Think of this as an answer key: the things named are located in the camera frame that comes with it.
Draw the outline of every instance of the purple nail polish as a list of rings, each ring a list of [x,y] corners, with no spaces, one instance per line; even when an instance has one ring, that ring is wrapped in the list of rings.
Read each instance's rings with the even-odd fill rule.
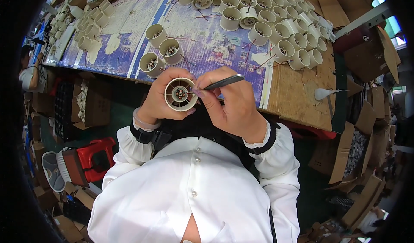
[[[189,111],[187,111],[187,116],[191,115],[192,113],[194,113],[196,111],[195,108],[190,109]]]
[[[204,93],[203,93],[200,89],[193,88],[193,89],[192,89],[192,91],[193,91],[193,92],[194,92],[194,94],[195,94],[195,95],[197,95],[198,97],[200,97],[200,98],[203,98],[203,97],[204,97]]]

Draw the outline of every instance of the workbench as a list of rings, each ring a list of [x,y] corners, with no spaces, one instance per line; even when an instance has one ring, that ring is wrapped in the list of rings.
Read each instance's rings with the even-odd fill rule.
[[[318,0],[308,1],[315,6],[315,12],[322,15]],[[87,53],[77,48],[72,37],[59,61],[48,56],[44,64],[151,84],[153,79],[140,72],[139,60],[149,51],[159,55],[158,49],[152,48],[144,35],[150,25],[159,23],[170,37],[182,36],[178,40],[185,59],[175,67],[188,69],[199,77],[220,66],[228,66],[253,85],[260,111],[306,126],[332,130],[327,99],[317,101],[313,96],[318,87],[336,89],[330,42],[328,50],[322,54],[322,65],[294,71],[288,64],[266,62],[273,46],[269,41],[262,47],[250,47],[249,30],[239,28],[228,32],[220,27],[219,16],[202,17],[220,14],[218,6],[197,11],[191,4],[182,6],[170,0],[116,0],[112,3],[116,11]],[[332,106],[335,106],[334,98],[331,97]]]

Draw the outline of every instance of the worker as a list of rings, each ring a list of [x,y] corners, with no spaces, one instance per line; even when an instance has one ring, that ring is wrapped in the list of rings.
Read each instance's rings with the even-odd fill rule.
[[[235,74],[221,67],[196,79],[171,67],[154,81],[131,126],[117,132],[115,165],[103,179],[88,224],[95,243],[297,242],[299,162],[289,129],[256,110],[247,81],[203,90]],[[195,82],[192,91],[205,108],[179,112],[167,105],[165,88],[177,77]],[[220,94],[225,106],[217,99]],[[185,122],[203,110],[210,119],[185,127],[188,134],[206,123],[222,134],[210,129],[198,136],[176,136],[152,157],[160,141],[156,131],[165,119]],[[254,159],[259,183],[229,150],[236,148],[231,142],[238,142],[226,140],[226,133],[243,139],[240,145]]]
[[[34,50],[34,47],[26,44],[22,47],[20,53],[20,73],[19,80],[22,82],[22,88],[27,92],[43,92],[46,85],[45,73],[39,70],[40,60],[43,58],[43,53],[39,53],[36,63],[29,66],[30,56],[29,52]]]

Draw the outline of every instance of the green floor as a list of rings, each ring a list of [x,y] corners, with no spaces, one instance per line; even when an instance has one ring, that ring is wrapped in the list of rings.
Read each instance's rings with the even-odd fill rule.
[[[48,120],[42,118],[42,141],[48,151],[59,152],[63,147],[80,147],[88,144],[91,140],[107,136],[116,139],[117,130],[131,124],[132,111],[140,105],[142,97],[148,91],[149,86],[103,75],[99,78],[112,84],[111,123],[107,126],[89,128],[83,131],[79,141],[58,145],[49,131]],[[331,213],[330,206],[325,202],[329,192],[324,190],[328,185],[329,178],[308,167],[314,147],[315,142],[313,140],[295,140],[295,156],[301,163],[298,172],[301,189],[297,202],[301,234],[310,228],[315,221],[328,220]],[[118,150],[119,146],[117,144],[113,151],[116,153]]]

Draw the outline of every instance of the white glove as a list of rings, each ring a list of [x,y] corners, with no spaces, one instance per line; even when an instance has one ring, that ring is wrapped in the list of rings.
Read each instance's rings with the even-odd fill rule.
[[[332,24],[332,22],[330,22],[329,20],[324,19],[321,16],[319,17],[318,24],[319,24],[319,26],[321,26],[324,29],[326,29],[326,32],[328,32],[328,35],[329,35],[329,40],[332,43],[334,43],[335,42],[335,34],[333,32],[334,24]]]

